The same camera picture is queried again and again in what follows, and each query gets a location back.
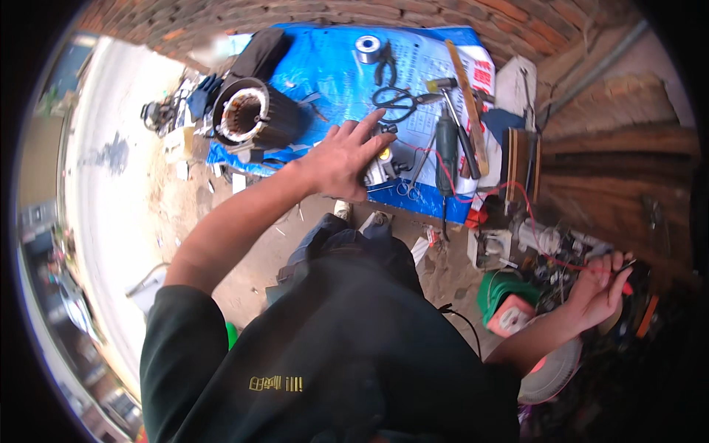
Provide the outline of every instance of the shoe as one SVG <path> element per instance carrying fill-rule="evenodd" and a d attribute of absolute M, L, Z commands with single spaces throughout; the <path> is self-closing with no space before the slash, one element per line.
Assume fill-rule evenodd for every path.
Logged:
<path fill-rule="evenodd" d="M 393 220 L 394 216 L 385 212 L 377 211 L 372 218 L 372 225 L 387 226 Z"/>
<path fill-rule="evenodd" d="M 352 204 L 338 200 L 335 202 L 335 210 L 333 211 L 335 217 L 342 218 L 346 222 L 350 222 L 350 216 L 352 215 Z"/>

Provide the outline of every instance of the hand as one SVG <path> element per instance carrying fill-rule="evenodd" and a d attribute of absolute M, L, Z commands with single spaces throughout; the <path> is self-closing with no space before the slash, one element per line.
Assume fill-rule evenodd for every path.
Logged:
<path fill-rule="evenodd" d="M 342 127 L 333 125 L 319 145 L 297 160 L 301 168 L 299 175 L 311 181 L 312 193 L 356 201 L 367 199 L 359 174 L 377 153 L 396 140 L 396 136 L 389 133 L 369 138 L 385 112 L 386 109 L 378 109 L 361 122 L 346 120 Z"/>
<path fill-rule="evenodd" d="M 588 263 L 587 269 L 579 274 L 569 294 L 569 300 L 560 308 L 564 311 L 566 324 L 573 336 L 596 326 L 610 317 L 621 301 L 623 284 L 632 272 L 627 268 L 617 276 L 614 272 L 623 267 L 620 252 L 596 257 Z M 632 259 L 626 254 L 625 259 Z"/>

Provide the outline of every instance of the red wire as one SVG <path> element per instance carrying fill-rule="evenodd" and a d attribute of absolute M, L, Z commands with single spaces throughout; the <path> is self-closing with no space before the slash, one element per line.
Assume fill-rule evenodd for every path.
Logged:
<path fill-rule="evenodd" d="M 422 148 L 422 147 L 417 147 L 417 146 L 414 146 L 414 145 L 410 145 L 409 143 L 404 142 L 404 141 L 402 141 L 402 140 L 399 140 L 399 141 L 402 142 L 404 145 L 410 147 L 410 148 L 413 149 L 413 150 L 423 151 L 423 152 L 433 151 L 433 152 L 436 153 L 436 156 L 438 157 L 438 162 L 439 162 L 440 164 L 443 163 L 443 158 L 441 157 L 440 152 L 438 152 L 437 150 L 435 150 L 435 149 L 433 149 L 433 148 L 425 149 L 425 148 Z M 448 182 L 450 183 L 450 187 L 451 187 L 451 189 L 453 190 L 453 196 L 454 196 L 455 199 L 458 200 L 460 203 L 472 203 L 472 202 L 474 202 L 475 200 L 478 200 L 478 199 L 481 199 L 481 200 L 484 201 L 485 197 L 487 197 L 488 195 L 490 195 L 490 194 L 492 194 L 492 193 L 495 193 L 495 192 L 499 191 L 500 189 L 504 189 L 504 188 L 506 188 L 507 186 L 516 186 L 516 187 L 520 190 L 520 192 L 522 192 L 522 196 L 525 198 L 525 203 L 527 204 L 527 212 L 530 214 L 530 218 L 532 219 L 532 235 L 534 236 L 534 241 L 535 241 L 535 243 L 537 244 L 537 250 L 539 251 L 539 253 L 540 253 L 544 258 L 546 258 L 547 260 L 551 261 L 552 263 L 558 264 L 559 266 L 567 267 L 567 268 L 569 268 L 569 269 L 573 269 L 573 270 L 575 270 L 575 271 L 583 271 L 584 269 L 591 269 L 591 268 L 589 268 L 589 267 L 587 267 L 587 266 L 578 266 L 578 265 L 576 265 L 576 264 L 571 264 L 571 263 L 563 262 L 563 261 L 561 261 L 561 260 L 559 260 L 559 259 L 556 259 L 556 258 L 552 257 L 551 255 L 548 255 L 546 252 L 544 252 L 544 250 L 542 249 L 542 247 L 541 247 L 540 244 L 539 244 L 539 239 L 537 239 L 537 221 L 535 220 L 534 214 L 532 213 L 532 205 L 530 204 L 529 197 L 527 197 L 527 191 L 525 191 L 525 187 L 522 186 L 522 184 L 520 184 L 518 181 L 506 181 L 505 183 L 502 183 L 502 184 L 500 184 L 499 186 L 496 186 L 496 187 L 492 188 L 490 191 L 487 191 L 486 193 L 482 194 L 482 196 L 480 196 L 480 193 L 476 193 L 475 196 L 473 196 L 472 198 L 463 199 L 463 198 L 458 197 L 458 193 L 457 193 L 456 190 L 455 190 L 455 183 L 453 183 L 453 177 L 451 177 L 451 175 L 450 175 L 450 173 L 448 172 L 448 170 L 447 170 L 446 168 L 441 168 L 441 169 L 443 169 L 443 172 L 445 172 L 445 175 L 446 175 L 446 177 L 448 178 Z M 608 274 L 612 274 L 611 271 L 608 271 L 607 269 L 604 269 L 604 268 L 593 268 L 593 269 L 591 269 L 591 270 L 593 270 L 593 271 L 601 271 L 601 272 L 606 272 L 606 273 L 608 273 Z"/>

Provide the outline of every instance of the person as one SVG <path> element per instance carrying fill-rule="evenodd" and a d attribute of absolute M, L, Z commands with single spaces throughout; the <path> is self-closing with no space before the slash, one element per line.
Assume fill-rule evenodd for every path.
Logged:
<path fill-rule="evenodd" d="M 279 273 L 273 304 L 228 350 L 210 294 L 305 197 L 367 197 L 359 173 L 396 138 L 369 138 L 383 114 L 334 125 L 307 155 L 219 205 L 183 242 L 147 320 L 140 385 L 148 441 L 518 440 L 521 378 L 615 311 L 631 271 L 613 275 L 618 253 L 592 261 L 562 307 L 483 363 L 423 297 L 411 253 L 387 220 L 363 235 L 330 214 Z"/>

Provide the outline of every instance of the black t-shirt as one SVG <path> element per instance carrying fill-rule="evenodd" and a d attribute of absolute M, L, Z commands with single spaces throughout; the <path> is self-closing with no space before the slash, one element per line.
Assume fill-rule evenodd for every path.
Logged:
<path fill-rule="evenodd" d="M 433 305 L 365 257 L 312 261 L 227 348 L 209 295 L 158 292 L 140 360 L 150 443 L 519 439 L 520 379 L 482 364 Z"/>

